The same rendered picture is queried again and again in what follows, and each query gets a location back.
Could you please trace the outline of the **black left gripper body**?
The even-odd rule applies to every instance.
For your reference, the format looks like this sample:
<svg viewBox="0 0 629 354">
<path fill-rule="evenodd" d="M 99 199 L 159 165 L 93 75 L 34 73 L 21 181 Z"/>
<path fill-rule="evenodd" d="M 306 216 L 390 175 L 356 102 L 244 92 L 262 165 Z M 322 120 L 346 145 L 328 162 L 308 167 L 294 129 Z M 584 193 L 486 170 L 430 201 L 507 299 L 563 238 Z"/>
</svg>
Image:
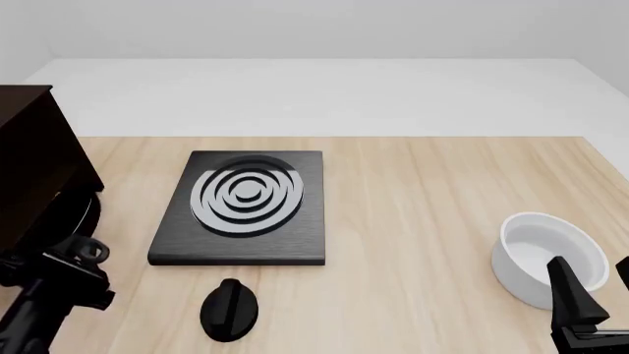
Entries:
<svg viewBox="0 0 629 354">
<path fill-rule="evenodd" d="M 107 274 L 95 265 L 83 265 L 53 253 L 40 253 L 29 268 L 58 297 L 73 306 L 106 310 L 114 300 Z"/>
</svg>

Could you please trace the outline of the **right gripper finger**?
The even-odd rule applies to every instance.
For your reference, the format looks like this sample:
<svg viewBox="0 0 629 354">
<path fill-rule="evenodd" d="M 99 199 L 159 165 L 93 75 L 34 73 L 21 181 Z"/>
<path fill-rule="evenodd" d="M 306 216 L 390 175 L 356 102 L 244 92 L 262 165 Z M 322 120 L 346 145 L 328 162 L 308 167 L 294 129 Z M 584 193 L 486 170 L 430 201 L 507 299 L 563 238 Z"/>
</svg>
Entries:
<svg viewBox="0 0 629 354">
<path fill-rule="evenodd" d="M 552 326 L 596 326 L 610 318 L 563 257 L 554 257 L 546 267 L 551 286 Z"/>
<path fill-rule="evenodd" d="M 615 265 L 615 268 L 625 287 L 629 291 L 629 256 L 618 262 Z"/>
</svg>

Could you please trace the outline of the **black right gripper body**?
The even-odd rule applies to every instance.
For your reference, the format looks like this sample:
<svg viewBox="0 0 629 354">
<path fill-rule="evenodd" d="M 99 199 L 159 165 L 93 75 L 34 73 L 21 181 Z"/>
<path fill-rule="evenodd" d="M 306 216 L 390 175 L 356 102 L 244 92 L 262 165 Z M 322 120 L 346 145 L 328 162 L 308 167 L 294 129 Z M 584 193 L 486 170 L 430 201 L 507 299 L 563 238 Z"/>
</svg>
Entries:
<svg viewBox="0 0 629 354">
<path fill-rule="evenodd" d="M 558 354 L 629 354 L 629 329 L 565 326 L 552 321 L 551 338 Z"/>
</svg>

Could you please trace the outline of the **black frying pan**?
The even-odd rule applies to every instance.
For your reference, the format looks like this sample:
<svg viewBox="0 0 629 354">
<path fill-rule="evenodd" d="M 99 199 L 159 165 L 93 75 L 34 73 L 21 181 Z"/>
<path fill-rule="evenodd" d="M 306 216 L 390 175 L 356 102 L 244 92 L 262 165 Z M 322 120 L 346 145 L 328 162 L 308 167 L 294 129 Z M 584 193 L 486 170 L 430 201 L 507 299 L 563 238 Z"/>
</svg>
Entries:
<svg viewBox="0 0 629 354">
<path fill-rule="evenodd" d="M 65 194 L 61 204 L 60 225 L 63 235 L 78 234 L 91 238 L 101 214 L 99 196 L 93 192 Z"/>
</svg>

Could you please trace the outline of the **dark wooden cabinet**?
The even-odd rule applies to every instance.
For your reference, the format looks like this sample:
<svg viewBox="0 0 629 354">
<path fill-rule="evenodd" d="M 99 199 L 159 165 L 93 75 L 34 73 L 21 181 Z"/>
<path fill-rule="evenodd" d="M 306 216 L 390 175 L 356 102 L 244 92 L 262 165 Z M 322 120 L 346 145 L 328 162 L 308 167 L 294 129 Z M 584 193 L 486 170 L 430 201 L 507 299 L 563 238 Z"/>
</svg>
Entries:
<svg viewBox="0 0 629 354">
<path fill-rule="evenodd" d="M 57 194 L 104 184 L 50 85 L 0 85 L 0 250 L 26 237 Z"/>
</svg>

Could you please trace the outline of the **white bowl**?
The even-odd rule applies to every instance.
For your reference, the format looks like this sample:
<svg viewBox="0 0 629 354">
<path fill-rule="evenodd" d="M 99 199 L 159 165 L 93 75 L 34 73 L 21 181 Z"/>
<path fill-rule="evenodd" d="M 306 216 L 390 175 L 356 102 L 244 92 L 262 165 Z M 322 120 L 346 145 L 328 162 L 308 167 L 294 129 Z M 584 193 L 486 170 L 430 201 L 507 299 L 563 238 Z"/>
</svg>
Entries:
<svg viewBox="0 0 629 354">
<path fill-rule="evenodd" d="M 560 256 L 587 291 L 602 288 L 609 262 L 597 242 L 578 226 L 536 211 L 503 220 L 491 253 L 491 267 L 501 285 L 523 303 L 550 310 L 552 297 L 546 265 Z"/>
</svg>

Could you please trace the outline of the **round black stove knob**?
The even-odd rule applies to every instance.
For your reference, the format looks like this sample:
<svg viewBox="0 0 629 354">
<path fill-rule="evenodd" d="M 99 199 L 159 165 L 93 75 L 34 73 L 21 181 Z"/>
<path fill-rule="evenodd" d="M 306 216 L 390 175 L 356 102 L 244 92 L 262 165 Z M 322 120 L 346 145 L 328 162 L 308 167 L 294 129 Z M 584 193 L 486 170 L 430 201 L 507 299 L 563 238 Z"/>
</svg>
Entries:
<svg viewBox="0 0 629 354">
<path fill-rule="evenodd" d="M 200 324 L 214 341 L 237 341 L 253 329 L 258 310 L 256 294 L 238 279 L 227 278 L 203 301 Z"/>
</svg>

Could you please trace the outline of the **flat black stove plate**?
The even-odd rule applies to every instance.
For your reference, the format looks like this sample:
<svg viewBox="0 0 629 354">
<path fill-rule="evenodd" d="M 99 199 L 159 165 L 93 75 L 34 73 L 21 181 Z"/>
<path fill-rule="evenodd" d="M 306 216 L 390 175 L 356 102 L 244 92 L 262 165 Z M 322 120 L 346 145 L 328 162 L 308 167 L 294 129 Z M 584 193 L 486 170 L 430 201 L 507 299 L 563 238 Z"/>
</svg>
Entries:
<svg viewBox="0 0 629 354">
<path fill-rule="evenodd" d="M 195 150 L 147 253 L 154 266 L 322 266 L 319 150 Z"/>
</svg>

